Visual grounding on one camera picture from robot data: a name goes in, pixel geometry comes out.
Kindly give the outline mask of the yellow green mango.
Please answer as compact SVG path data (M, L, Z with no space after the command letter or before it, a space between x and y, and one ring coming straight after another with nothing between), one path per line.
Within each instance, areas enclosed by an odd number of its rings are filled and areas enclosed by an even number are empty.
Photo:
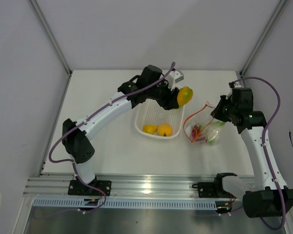
M193 90L188 86L181 88L177 95L177 103L179 107L182 107L189 103L193 97Z

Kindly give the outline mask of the clear orange zip bag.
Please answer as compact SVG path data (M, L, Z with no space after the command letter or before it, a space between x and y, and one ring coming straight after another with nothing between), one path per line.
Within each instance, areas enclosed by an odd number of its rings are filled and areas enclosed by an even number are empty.
M225 122L211 116L215 109L206 102L197 112L188 116L183 123L183 131L191 143L205 143L215 145L218 143Z

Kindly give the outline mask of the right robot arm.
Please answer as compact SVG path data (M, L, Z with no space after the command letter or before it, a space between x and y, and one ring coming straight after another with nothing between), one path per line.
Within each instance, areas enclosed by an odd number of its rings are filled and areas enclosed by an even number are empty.
M264 114L253 110L252 90L233 87L229 95L220 97L211 116L236 126L250 156L255 181L251 186L234 173L220 173L213 185L214 193L220 197L234 195L242 201L249 218L284 217L293 206L293 189L275 162Z

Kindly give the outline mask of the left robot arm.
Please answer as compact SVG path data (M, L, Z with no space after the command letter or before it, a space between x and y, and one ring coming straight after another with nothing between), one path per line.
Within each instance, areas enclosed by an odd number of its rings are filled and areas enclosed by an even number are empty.
M95 153L91 144L94 136L115 118L148 99L156 101L166 111L178 109L180 89L175 84L183 78L183 73L175 68L163 74L160 68L148 65L141 74L118 87L112 98L93 114L77 121L69 118L64 121L62 144L72 158L75 173L81 180L79 189L85 195L96 190L96 175L89 163Z

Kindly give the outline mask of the white cauliflower with leaves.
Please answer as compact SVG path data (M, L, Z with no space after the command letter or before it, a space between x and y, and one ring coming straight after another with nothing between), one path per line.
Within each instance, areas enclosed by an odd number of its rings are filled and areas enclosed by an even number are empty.
M225 126L225 122L222 121L213 121L208 127L206 131L206 143L209 145L215 145L219 142L219 138L222 132L223 127Z

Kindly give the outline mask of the red grape bunch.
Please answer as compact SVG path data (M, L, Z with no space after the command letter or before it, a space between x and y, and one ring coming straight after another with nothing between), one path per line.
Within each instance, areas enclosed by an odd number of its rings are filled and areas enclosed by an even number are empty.
M200 143L206 142L207 138L203 134L204 128L205 128L204 125L193 126L191 130L191 137L192 137L191 142L200 142Z

